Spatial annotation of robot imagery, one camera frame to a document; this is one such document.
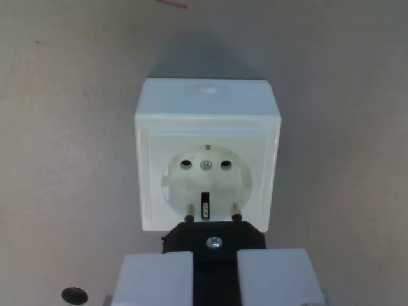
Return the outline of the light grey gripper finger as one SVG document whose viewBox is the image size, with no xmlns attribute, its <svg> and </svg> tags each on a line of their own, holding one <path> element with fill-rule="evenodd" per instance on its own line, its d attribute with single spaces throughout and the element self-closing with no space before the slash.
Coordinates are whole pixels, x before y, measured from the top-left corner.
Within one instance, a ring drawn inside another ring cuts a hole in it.
<svg viewBox="0 0 408 306">
<path fill-rule="evenodd" d="M 124 257 L 112 305 L 192 305 L 193 254 L 130 254 Z"/>
<path fill-rule="evenodd" d="M 237 252 L 242 305 L 325 305 L 305 249 Z"/>
</svg>

